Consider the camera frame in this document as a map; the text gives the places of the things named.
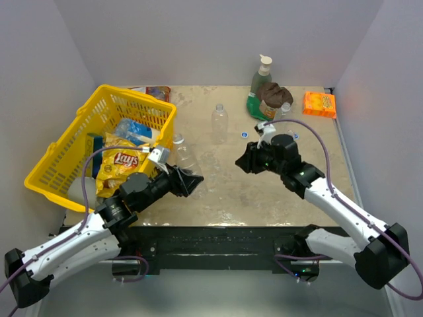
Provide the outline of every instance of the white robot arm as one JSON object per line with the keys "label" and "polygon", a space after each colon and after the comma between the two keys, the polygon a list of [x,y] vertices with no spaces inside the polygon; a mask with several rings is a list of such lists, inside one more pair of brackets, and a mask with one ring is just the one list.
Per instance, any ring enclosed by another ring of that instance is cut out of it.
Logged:
{"label": "white robot arm", "polygon": [[301,160],[297,143],[290,135],[276,134],[274,126],[267,122],[259,123],[255,130],[259,141],[248,143],[244,155],[235,164],[246,173],[265,170],[276,173],[288,190],[324,211],[349,236],[338,236],[310,225],[297,238],[296,249],[290,243],[281,248],[278,258],[323,254],[354,267],[375,289],[385,286],[408,265],[408,260],[387,239],[387,236],[393,239],[409,254],[408,236],[402,226],[397,223],[388,226],[338,191],[318,168]]}
{"label": "white robot arm", "polygon": [[137,213],[165,194],[188,197],[194,191],[204,178],[166,165],[168,153],[163,147],[151,150],[148,159],[162,170],[154,179],[131,174],[112,197],[73,228],[33,249],[13,249],[5,254],[7,282],[19,308],[44,298],[66,277],[119,255],[128,242],[126,230],[137,220]]}

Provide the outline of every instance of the orange box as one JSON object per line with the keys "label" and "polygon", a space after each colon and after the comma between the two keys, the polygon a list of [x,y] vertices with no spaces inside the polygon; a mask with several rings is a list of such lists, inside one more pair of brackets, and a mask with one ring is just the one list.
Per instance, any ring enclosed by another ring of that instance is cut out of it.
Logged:
{"label": "orange box", "polygon": [[335,96],[333,94],[306,91],[303,103],[303,114],[332,119],[336,118]]}

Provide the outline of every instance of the green soap bottle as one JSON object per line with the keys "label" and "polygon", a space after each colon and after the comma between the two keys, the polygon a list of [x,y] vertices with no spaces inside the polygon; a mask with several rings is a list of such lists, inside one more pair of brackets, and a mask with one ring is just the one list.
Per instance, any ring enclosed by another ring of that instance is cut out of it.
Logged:
{"label": "green soap bottle", "polygon": [[261,85],[272,82],[272,76],[270,74],[270,64],[272,64],[272,59],[263,55],[260,55],[260,57],[262,65],[252,78],[251,89],[247,98],[247,109],[252,117],[268,121],[269,118],[260,111],[260,101],[256,97],[256,93]]}

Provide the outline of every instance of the yellow plastic basket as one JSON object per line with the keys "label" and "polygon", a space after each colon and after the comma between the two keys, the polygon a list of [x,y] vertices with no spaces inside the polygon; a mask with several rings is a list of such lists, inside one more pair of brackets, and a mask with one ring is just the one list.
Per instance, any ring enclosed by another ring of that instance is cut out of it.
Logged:
{"label": "yellow plastic basket", "polygon": [[[129,118],[160,130],[154,146],[171,148],[176,107],[152,96],[109,85],[99,86],[77,111],[77,117],[60,139],[52,143],[40,162],[25,179],[25,186],[41,193],[50,201],[74,211],[84,206],[70,201],[67,190],[78,176],[86,160],[85,137],[88,133],[104,135],[113,132],[122,118]],[[152,177],[157,171],[145,160],[141,172]]]}

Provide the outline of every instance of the lay's chip bag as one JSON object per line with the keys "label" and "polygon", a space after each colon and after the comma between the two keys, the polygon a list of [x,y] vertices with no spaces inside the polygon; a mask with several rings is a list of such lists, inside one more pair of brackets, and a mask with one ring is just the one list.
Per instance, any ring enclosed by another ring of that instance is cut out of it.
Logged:
{"label": "lay's chip bag", "polygon": [[[136,147],[132,142],[106,133],[104,147]],[[113,149],[103,152],[100,171],[95,180],[97,196],[109,198],[119,188],[126,178],[139,172],[147,154],[137,150]]]}

